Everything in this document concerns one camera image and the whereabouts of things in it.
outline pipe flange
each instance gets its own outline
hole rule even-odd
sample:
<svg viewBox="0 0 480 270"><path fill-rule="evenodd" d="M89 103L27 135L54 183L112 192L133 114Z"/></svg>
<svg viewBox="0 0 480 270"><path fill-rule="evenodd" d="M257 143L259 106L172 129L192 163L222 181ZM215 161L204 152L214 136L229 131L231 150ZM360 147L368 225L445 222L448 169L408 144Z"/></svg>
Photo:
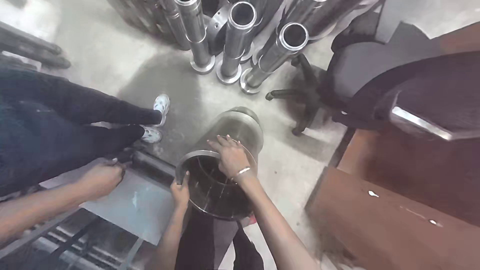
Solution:
<svg viewBox="0 0 480 270"><path fill-rule="evenodd" d="M247 95L254 95L260 92L260 89L258 87L251 87L247 84L247 81L245 80L245 77L252 71L252 68L246 69L240 76L240 88L241 90L247 94Z"/></svg>
<svg viewBox="0 0 480 270"><path fill-rule="evenodd" d="M248 62L248 60L252 57L254 51L255 51L255 44L252 41L252 43L250 44L250 50L241 56L240 64L245 64L246 62Z"/></svg>
<svg viewBox="0 0 480 270"><path fill-rule="evenodd" d="M237 69L237 73L235 74L235 76L231 78L227 78L222 74L222 63L223 63L223 59L220 60L220 62L218 62L218 64L216 65L216 77L220 80L220 82L226 85L231 85L234 82L238 81L241 76L241 65L239 64L239 67Z"/></svg>
<svg viewBox="0 0 480 270"><path fill-rule="evenodd" d="M200 75L205 75L209 74L213 70L213 66L215 65L215 55L212 55L210 58L210 62L208 65L205 67L199 67L197 64L195 64L195 61L193 61L193 55L190 57L190 65L192 65L192 68L195 70Z"/></svg>
<svg viewBox="0 0 480 270"><path fill-rule="evenodd" d="M215 13L207 25L207 41L210 53L218 55L225 45L225 32L227 30L228 11L232 5L226 3Z"/></svg>
<svg viewBox="0 0 480 270"><path fill-rule="evenodd" d="M252 66L255 66L257 63L258 63L258 54L260 53L262 49L258 50L258 51L255 51L254 53L252 53L252 57L250 58L250 64Z"/></svg>

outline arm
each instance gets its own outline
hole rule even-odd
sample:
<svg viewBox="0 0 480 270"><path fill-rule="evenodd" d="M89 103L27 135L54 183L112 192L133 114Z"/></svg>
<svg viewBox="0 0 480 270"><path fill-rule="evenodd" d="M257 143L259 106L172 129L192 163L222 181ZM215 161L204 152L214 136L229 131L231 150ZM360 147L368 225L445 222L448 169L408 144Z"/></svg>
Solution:
<svg viewBox="0 0 480 270"><path fill-rule="evenodd" d="M158 244L156 256L150 260L145 269L161 269L174 270L177 262L177 252L179 249L181 230L183 227L183 218L188 208L188 200L190 193L188 191L188 179L190 173L187 171L183 183L177 184L173 180L170 189L172 191L173 199L175 200L175 209L167 229L163 233L163 237Z"/></svg>
<svg viewBox="0 0 480 270"><path fill-rule="evenodd" d="M122 180L119 166L95 166L79 181L0 204L0 243L62 212L109 194Z"/></svg>
<svg viewBox="0 0 480 270"><path fill-rule="evenodd" d="M222 137L217 138L218 142L209 141L209 144L221 155L220 170L228 177L233 177L250 199L260 230L278 269L320 269L320 266L267 196L252 171L246 171L237 176L239 171L249 167L240 142L235 142L229 135L226 140Z"/></svg>

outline wrist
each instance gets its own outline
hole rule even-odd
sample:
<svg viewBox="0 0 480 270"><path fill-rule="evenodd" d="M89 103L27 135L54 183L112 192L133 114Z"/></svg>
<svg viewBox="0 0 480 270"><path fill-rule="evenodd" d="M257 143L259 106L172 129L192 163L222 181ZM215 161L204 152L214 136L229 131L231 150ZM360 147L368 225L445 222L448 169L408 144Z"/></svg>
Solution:
<svg viewBox="0 0 480 270"><path fill-rule="evenodd" d="M245 172L237 177L237 183L246 194L263 190L262 185L253 172Z"/></svg>
<svg viewBox="0 0 480 270"><path fill-rule="evenodd" d="M175 205L174 211L177 213L185 214L187 212L187 209L188 209L188 203L185 203L185 204L182 203L182 204Z"/></svg>

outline chair leg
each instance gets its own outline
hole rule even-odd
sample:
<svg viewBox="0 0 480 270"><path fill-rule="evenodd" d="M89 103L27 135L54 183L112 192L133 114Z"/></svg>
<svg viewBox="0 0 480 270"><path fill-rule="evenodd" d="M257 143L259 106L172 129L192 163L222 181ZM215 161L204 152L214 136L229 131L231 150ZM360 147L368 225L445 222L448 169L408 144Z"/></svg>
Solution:
<svg viewBox="0 0 480 270"><path fill-rule="evenodd" d="M305 112L303 113L302 119L298 121L297 126L294 129L292 129L292 133L295 136L300 136L302 132L312 124L313 119L315 118L315 115L318 112L318 109L319 107L305 108Z"/></svg>
<svg viewBox="0 0 480 270"><path fill-rule="evenodd" d="M273 90L265 96L265 99L266 100L272 100L274 98L293 99L293 98L297 98L300 94L301 93L296 89Z"/></svg>
<svg viewBox="0 0 480 270"><path fill-rule="evenodd" d="M298 65L300 65L307 85L315 87L318 85L318 80L315 76L315 72L313 72L312 66L310 66L310 63L308 62L307 58L303 53L297 55L294 59L292 59L291 64L294 67L298 67Z"/></svg>

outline white shoe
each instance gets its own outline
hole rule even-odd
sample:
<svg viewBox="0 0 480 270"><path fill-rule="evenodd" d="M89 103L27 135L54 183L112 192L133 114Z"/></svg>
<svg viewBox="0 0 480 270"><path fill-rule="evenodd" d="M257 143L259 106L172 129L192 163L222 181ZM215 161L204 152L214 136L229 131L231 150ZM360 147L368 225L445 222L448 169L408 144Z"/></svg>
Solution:
<svg viewBox="0 0 480 270"><path fill-rule="evenodd" d="M162 121L160 124L155 126L163 126L165 124L165 120L167 119L168 110L170 109L170 98L166 94L159 95L155 99L153 109L159 110L162 113Z"/></svg>
<svg viewBox="0 0 480 270"><path fill-rule="evenodd" d="M155 128L144 126L145 133L142 136L142 140L147 143L156 143L162 139L162 134Z"/></svg>

